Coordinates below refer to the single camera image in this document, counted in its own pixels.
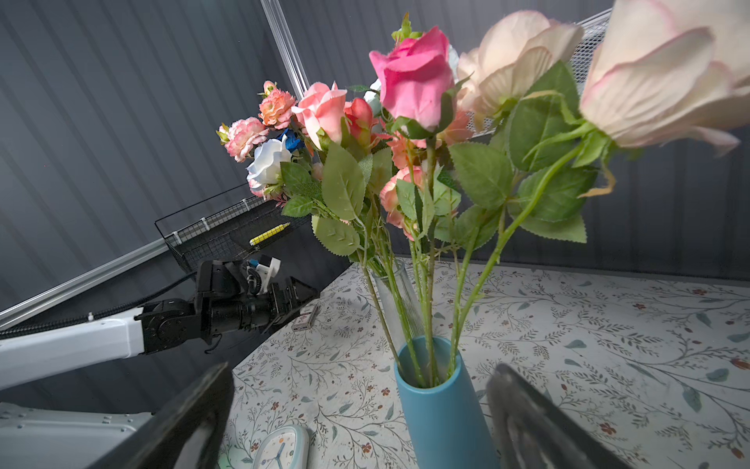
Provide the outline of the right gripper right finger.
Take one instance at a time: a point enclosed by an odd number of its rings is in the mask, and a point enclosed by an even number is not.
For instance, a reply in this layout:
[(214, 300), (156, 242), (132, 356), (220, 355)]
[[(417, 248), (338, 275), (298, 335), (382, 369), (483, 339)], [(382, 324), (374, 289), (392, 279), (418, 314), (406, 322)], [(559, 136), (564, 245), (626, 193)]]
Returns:
[(503, 468), (626, 468), (628, 464), (500, 363), (486, 385)]

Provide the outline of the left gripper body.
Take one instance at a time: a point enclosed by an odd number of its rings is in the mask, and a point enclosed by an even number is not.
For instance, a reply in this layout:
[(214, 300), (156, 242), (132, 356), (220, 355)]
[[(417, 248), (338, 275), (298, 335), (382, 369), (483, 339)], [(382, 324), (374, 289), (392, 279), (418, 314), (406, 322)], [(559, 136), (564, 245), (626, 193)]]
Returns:
[(205, 261), (197, 270), (195, 312), (200, 316), (200, 338), (210, 344), (236, 330), (280, 328), (320, 297), (314, 287), (287, 277), (271, 280), (267, 293), (254, 295), (247, 281), (248, 259)]

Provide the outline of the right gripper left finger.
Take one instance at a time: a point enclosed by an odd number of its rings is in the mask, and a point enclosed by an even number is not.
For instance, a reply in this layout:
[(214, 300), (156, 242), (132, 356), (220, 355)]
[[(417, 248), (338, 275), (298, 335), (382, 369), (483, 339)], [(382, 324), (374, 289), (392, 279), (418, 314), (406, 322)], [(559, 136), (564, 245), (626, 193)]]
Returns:
[(233, 400), (232, 369), (214, 365), (91, 466), (216, 468)]

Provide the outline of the teal ceramic vase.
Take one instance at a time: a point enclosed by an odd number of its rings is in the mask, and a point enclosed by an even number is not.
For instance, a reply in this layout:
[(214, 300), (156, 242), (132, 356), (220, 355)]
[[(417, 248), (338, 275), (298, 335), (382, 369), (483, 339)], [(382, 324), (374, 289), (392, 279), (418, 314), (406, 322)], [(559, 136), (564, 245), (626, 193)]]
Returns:
[(411, 443), (420, 468), (499, 468), (500, 457), (466, 363), (456, 358), (456, 371), (434, 388), (419, 388), (414, 365), (427, 374), (423, 336), (413, 339), (416, 357), (406, 345), (398, 352), (396, 372)]

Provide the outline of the white blue rose stem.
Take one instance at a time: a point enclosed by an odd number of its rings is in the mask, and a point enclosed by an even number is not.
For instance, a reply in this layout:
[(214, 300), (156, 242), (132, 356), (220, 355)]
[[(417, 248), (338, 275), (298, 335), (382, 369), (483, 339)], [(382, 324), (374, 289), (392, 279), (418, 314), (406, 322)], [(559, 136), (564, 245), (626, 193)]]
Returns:
[(247, 167), (247, 182), (251, 193), (266, 199), (269, 187), (279, 183), (281, 164), (292, 161), (292, 154), (286, 147), (287, 137), (271, 139), (255, 148), (254, 160)]

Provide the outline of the pink peony spray stem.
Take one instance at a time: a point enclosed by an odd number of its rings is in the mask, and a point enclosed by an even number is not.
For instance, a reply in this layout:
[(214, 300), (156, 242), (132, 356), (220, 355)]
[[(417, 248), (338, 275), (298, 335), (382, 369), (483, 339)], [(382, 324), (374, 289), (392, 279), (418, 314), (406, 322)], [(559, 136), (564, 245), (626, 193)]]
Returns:
[(268, 140), (270, 129), (256, 117), (240, 119), (231, 126), (222, 124), (216, 134), (229, 156), (244, 162), (253, 150)]

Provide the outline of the clear ribbed glass vase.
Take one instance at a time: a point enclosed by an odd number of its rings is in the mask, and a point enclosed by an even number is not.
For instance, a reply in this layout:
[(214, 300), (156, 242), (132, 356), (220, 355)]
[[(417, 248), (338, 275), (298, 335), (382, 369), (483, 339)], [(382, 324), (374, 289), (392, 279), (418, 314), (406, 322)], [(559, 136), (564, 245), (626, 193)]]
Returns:
[(375, 277), (375, 287), (392, 342), (397, 351), (406, 344), (402, 318), (406, 319), (412, 338), (425, 334), (421, 305), (404, 261), (398, 259), (394, 265), (395, 284), (391, 285), (387, 275)]

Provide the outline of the pink carnation spray stem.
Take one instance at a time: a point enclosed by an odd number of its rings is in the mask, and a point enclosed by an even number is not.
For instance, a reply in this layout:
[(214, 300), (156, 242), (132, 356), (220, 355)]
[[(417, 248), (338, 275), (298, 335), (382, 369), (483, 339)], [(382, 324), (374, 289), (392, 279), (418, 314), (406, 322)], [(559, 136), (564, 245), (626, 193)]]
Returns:
[(396, 172), (396, 193), (404, 226), (400, 229), (409, 241), (414, 279), (412, 283), (421, 305), (425, 334), (433, 334), (435, 263), (443, 252), (457, 254), (463, 249), (469, 261), (479, 247), (479, 234), (461, 225), (469, 213), (458, 213), (461, 195), (448, 169), (441, 162), (429, 169), (429, 146), (425, 141), (410, 141), (400, 133), (388, 142), (392, 148)]

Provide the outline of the coral pink rose stem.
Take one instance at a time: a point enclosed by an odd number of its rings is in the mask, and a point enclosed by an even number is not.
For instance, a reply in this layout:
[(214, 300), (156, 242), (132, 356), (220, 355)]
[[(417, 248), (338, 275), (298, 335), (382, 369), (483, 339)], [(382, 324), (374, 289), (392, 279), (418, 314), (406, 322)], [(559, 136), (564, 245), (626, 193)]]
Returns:
[[(363, 248), (357, 252), (355, 259), (361, 263), (363, 273), (370, 292), (375, 298), (376, 311), (379, 315), (383, 330), (396, 361), (398, 371), (402, 364), (398, 359), (398, 352), (392, 342), (384, 313), (375, 287), (375, 277), (387, 275), (391, 285), (395, 284), (394, 265), (398, 258), (394, 252), (388, 226), (398, 229), (404, 226), (404, 215), (398, 205), (396, 193), (396, 173), (394, 172), (392, 148), (384, 144), (388, 135), (381, 136), (381, 124), (374, 116), (371, 106), (363, 98), (357, 98), (345, 105), (345, 123), (349, 134), (344, 141), (345, 147), (351, 152), (362, 150), (365, 164), (363, 176), (365, 181), (363, 210), (361, 220), (357, 222), (357, 230), (362, 236)], [(409, 334), (406, 319), (402, 318), (406, 346), (410, 356), (416, 357), (413, 339)], [(429, 379), (422, 373), (420, 365), (414, 365), (418, 387), (425, 388)]]

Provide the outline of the pale cream rose stem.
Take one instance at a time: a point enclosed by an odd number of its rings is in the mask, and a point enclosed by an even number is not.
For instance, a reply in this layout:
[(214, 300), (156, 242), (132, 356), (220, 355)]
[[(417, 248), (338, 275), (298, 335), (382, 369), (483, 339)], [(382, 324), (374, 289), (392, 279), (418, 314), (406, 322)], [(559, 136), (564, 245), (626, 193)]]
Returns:
[(584, 242), (584, 193), (597, 168), (583, 163), (595, 127), (579, 112), (568, 66), (584, 35), (535, 11), (513, 13), (461, 56), (458, 105), (478, 123), (490, 120), (489, 142), (448, 148), (455, 177), (470, 201), (449, 228), (463, 248), (458, 268), (451, 353), (493, 266), (519, 229)]

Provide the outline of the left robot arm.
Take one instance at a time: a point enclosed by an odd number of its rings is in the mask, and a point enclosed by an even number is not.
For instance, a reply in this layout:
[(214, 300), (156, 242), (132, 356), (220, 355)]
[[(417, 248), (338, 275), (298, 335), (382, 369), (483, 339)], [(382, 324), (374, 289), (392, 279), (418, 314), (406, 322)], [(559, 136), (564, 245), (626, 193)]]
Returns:
[[(206, 261), (190, 299), (164, 290), (84, 317), (1, 334), (1, 386), (171, 350), (194, 339), (218, 342), (234, 331), (268, 332), (318, 297), (279, 260)], [(155, 414), (60, 412), (3, 404), (5, 468), (214, 468), (229, 420), (230, 367), (213, 365)]]

